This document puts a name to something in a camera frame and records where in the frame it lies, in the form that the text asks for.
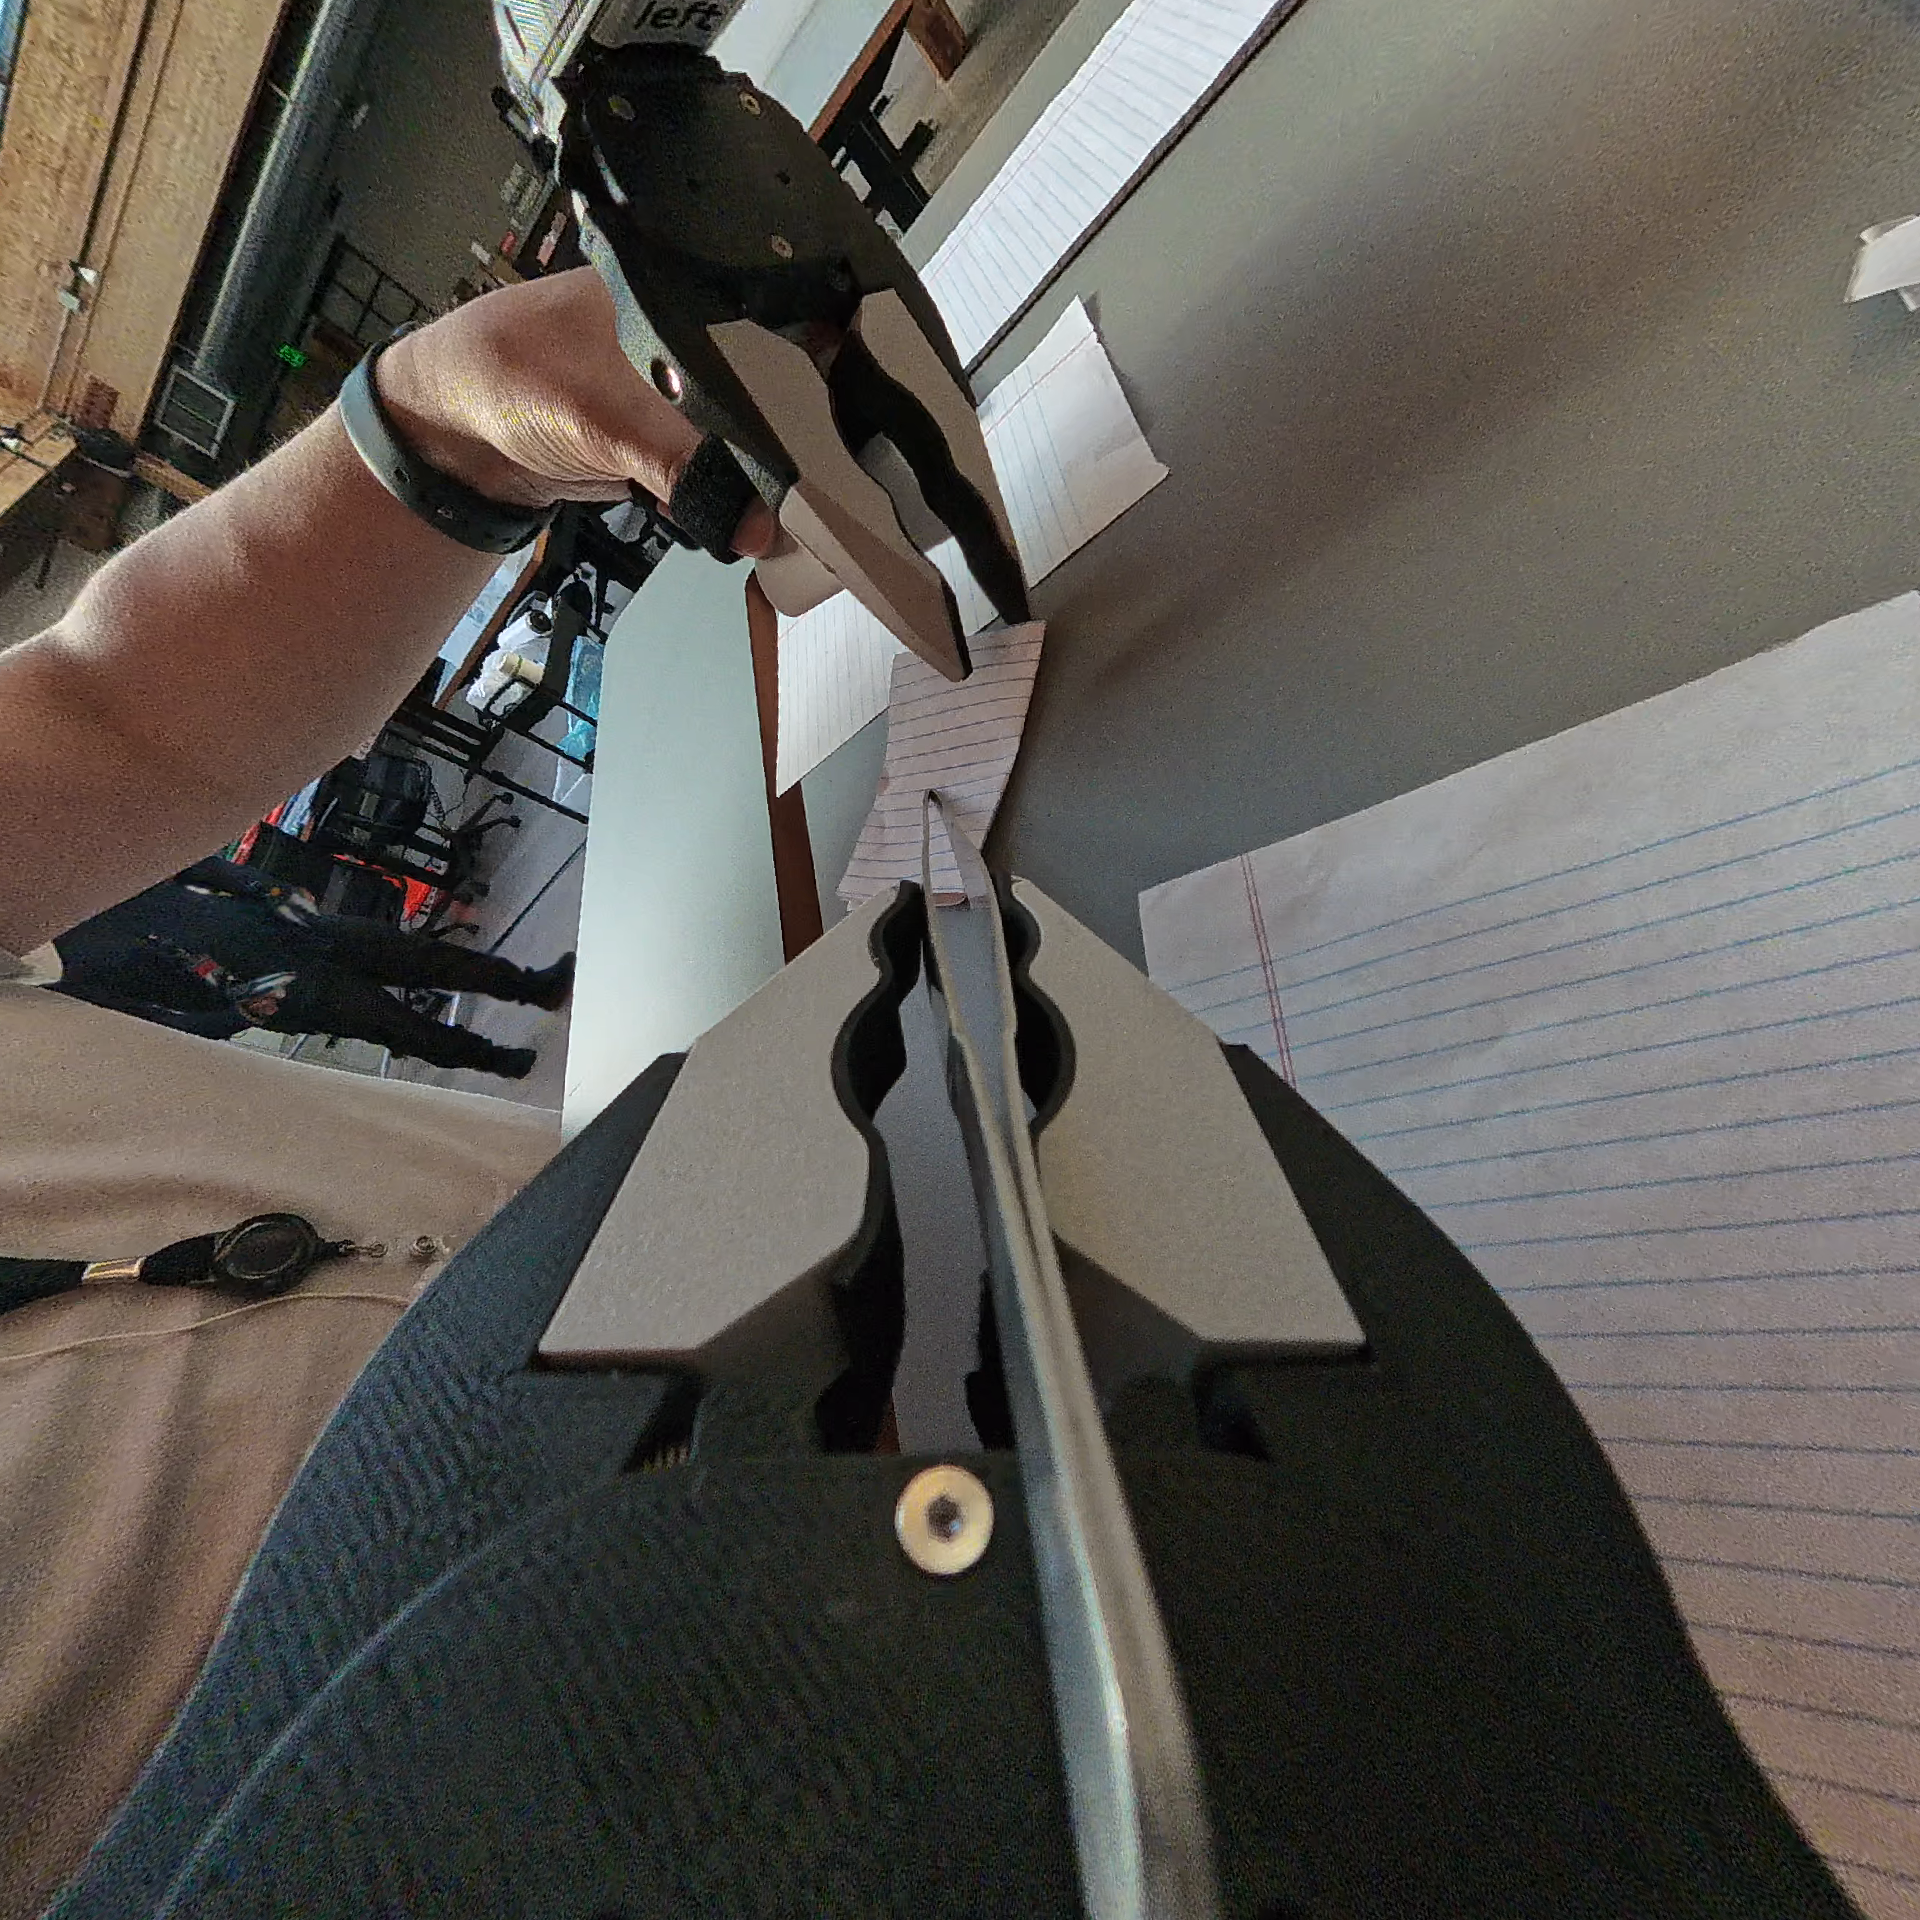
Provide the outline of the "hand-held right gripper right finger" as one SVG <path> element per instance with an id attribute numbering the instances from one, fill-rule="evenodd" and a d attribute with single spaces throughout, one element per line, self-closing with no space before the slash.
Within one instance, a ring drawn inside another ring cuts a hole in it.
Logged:
<path id="1" fill-rule="evenodd" d="M 998 887 L 1015 1089 L 1104 1411 L 1235 1367 L 1354 1364 L 1365 1330 L 1223 1048 L 1027 881 Z"/>

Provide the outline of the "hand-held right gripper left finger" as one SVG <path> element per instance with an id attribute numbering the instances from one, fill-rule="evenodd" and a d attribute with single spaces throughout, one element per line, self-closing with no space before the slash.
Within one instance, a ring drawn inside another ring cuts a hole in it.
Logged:
<path id="1" fill-rule="evenodd" d="M 921 889 L 853 911 L 678 1064 L 537 1355 L 726 1388 L 871 1450 L 904 1332 L 877 1111 L 904 1071 Z"/>

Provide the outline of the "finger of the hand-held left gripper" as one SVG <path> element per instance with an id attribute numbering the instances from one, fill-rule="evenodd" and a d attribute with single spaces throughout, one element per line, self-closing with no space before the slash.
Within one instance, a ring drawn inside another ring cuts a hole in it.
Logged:
<path id="1" fill-rule="evenodd" d="M 832 360 L 832 413 L 912 548 L 953 545 L 998 620 L 1024 624 L 1024 564 L 968 387 L 897 290 L 858 300 Z"/>
<path id="2" fill-rule="evenodd" d="M 968 680 L 951 589 L 858 469 L 809 352 L 751 320 L 711 324 L 709 337 L 795 466 L 777 511 L 784 532 L 943 680 Z"/>

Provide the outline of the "lined paper sheet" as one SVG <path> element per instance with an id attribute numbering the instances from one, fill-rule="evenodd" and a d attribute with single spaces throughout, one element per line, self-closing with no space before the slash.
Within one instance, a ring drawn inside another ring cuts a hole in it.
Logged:
<path id="1" fill-rule="evenodd" d="M 1043 341 L 979 402 L 977 419 L 1031 587 L 1167 475 L 1083 300 L 1067 304 Z M 777 617 L 777 794 L 887 707 L 902 652 L 850 592 Z"/>
<path id="2" fill-rule="evenodd" d="M 961 682 L 937 676 L 912 653 L 896 661 L 877 794 L 835 885 L 843 908 L 923 879 L 937 905 L 967 898 L 951 827 L 985 848 L 1017 764 L 1043 633 L 1033 620 L 974 635 L 974 669 Z"/>
<path id="3" fill-rule="evenodd" d="M 1137 898 L 1505 1297 L 1867 1915 L 1917 1913 L 1915 642 L 1904 592 Z"/>

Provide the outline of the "white lined notepad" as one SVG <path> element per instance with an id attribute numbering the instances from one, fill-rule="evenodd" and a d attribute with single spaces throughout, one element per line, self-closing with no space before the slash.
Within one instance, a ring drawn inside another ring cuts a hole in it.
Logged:
<path id="1" fill-rule="evenodd" d="M 1133 3 L 1072 61 L 921 277 L 967 368 L 1053 283 L 1117 204 L 1295 4 Z"/>

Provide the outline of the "person's left hand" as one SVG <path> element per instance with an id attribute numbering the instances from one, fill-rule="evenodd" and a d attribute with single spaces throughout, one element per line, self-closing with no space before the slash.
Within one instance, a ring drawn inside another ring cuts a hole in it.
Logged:
<path id="1" fill-rule="evenodd" d="M 401 447 L 517 508 L 667 501 L 703 440 L 624 355 L 593 271 L 456 307 L 387 346 L 371 389 Z"/>

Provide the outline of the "black badge reel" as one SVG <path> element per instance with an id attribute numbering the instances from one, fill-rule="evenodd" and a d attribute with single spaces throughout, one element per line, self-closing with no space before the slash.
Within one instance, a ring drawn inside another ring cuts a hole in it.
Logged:
<path id="1" fill-rule="evenodd" d="M 298 1215 L 256 1215 L 227 1231 L 177 1240 L 146 1255 L 91 1261 L 5 1255 L 1 1312 L 41 1305 L 86 1284 L 213 1289 L 263 1304 L 290 1292 L 322 1265 L 386 1252 L 386 1242 L 331 1240 Z"/>

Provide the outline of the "black office chair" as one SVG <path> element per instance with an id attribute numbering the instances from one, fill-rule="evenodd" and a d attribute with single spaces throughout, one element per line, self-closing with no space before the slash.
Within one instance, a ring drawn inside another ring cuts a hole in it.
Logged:
<path id="1" fill-rule="evenodd" d="M 488 892 L 478 872 L 488 835 L 520 827 L 497 805 L 491 795 L 471 821 L 451 823 L 425 759 L 370 753 L 320 780 L 306 844 L 418 885 L 433 908 L 471 905 Z"/>

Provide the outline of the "wall vent grille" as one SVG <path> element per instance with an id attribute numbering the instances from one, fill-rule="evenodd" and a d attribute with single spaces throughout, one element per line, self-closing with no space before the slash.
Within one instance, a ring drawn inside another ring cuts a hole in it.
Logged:
<path id="1" fill-rule="evenodd" d="M 235 395 L 190 361 L 173 361 L 151 410 L 151 433 L 205 459 L 224 451 Z"/>

